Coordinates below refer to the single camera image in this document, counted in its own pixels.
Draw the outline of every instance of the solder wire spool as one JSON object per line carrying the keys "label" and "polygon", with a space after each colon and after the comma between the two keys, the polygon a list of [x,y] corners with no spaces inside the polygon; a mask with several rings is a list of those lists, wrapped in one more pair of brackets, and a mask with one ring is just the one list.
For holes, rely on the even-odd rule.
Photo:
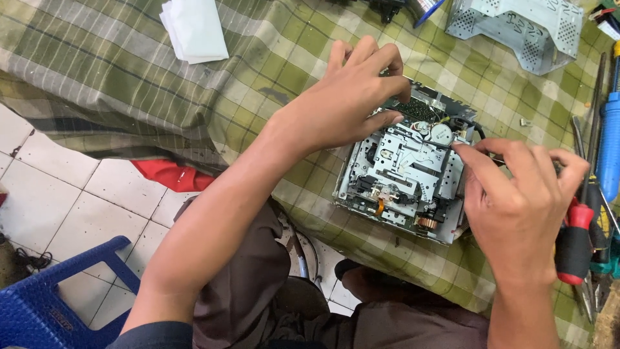
{"label": "solder wire spool", "polygon": [[407,8],[411,11],[414,17],[414,28],[424,23],[426,19],[430,17],[445,0],[409,0],[407,1]]}

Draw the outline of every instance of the plaid tablecloth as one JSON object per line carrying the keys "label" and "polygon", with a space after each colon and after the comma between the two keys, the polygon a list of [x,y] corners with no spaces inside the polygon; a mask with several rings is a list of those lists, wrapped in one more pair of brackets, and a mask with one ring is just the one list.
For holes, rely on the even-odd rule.
{"label": "plaid tablecloth", "polygon": [[[334,40],[372,35],[398,45],[406,76],[477,109],[487,135],[572,149],[569,116],[585,114],[600,53],[612,45],[587,22],[577,61],[534,76],[497,42],[445,34],[451,1],[414,30],[406,11],[382,25],[365,2],[219,0],[231,57],[190,66],[174,56],[161,3],[0,0],[0,102],[95,158],[170,158],[212,173],[322,76]],[[472,237],[448,248],[331,204],[347,151],[312,154],[278,184],[274,195],[292,218],[347,256],[488,315],[494,278]],[[570,288],[555,289],[563,346],[586,348],[593,326]]]}

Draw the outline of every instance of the white tissue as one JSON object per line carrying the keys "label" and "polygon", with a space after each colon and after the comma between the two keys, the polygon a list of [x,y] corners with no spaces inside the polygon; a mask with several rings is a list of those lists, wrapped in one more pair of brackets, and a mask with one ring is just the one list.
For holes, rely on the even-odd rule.
{"label": "white tissue", "polygon": [[196,64],[229,57],[215,0],[171,0],[161,7],[178,59]]}

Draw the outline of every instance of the finger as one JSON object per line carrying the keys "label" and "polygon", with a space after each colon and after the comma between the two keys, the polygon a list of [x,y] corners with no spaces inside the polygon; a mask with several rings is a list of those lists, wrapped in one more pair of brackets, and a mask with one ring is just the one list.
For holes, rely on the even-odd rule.
{"label": "finger", "polygon": [[327,61],[327,69],[323,77],[329,76],[334,72],[342,68],[344,60],[353,51],[353,46],[350,43],[342,40],[336,40],[332,44],[332,51],[329,53],[329,59]]}
{"label": "finger", "polygon": [[397,96],[399,102],[409,103],[411,99],[411,82],[409,79],[402,75],[377,77],[377,79],[380,81],[378,96],[381,96],[381,102],[387,101],[392,96]]}
{"label": "finger", "polygon": [[463,171],[463,179],[465,180],[465,198],[463,205],[468,219],[471,220],[477,216],[476,212],[478,212],[482,206],[484,189],[469,166],[466,165]]}
{"label": "finger", "polygon": [[570,200],[575,195],[579,184],[583,181],[583,177],[590,168],[590,164],[577,154],[564,149],[549,150],[549,156],[564,166],[557,180],[564,199]]}
{"label": "finger", "polygon": [[508,177],[487,155],[465,143],[453,143],[452,149],[461,157],[463,163],[471,169],[489,199],[500,202],[505,197],[518,194],[516,187],[510,183]]}
{"label": "finger", "polygon": [[544,185],[538,164],[525,143],[507,138],[485,138],[476,144],[476,149],[502,155],[520,190],[536,194]]}
{"label": "finger", "polygon": [[377,41],[372,36],[366,35],[357,43],[346,65],[359,65],[378,50]]}
{"label": "finger", "polygon": [[403,120],[403,116],[397,111],[382,111],[364,120],[362,124],[362,138],[368,137],[369,134],[378,129],[391,124],[398,124]]}
{"label": "finger", "polygon": [[387,68],[390,76],[402,75],[403,63],[401,53],[398,50],[398,46],[393,43],[387,43],[384,47],[381,47],[364,62],[364,65],[368,65],[374,75],[378,75],[385,68]]}
{"label": "finger", "polygon": [[549,150],[544,145],[535,145],[530,148],[538,168],[540,169],[542,180],[552,193],[559,194],[560,186],[557,183],[556,168],[553,166]]}

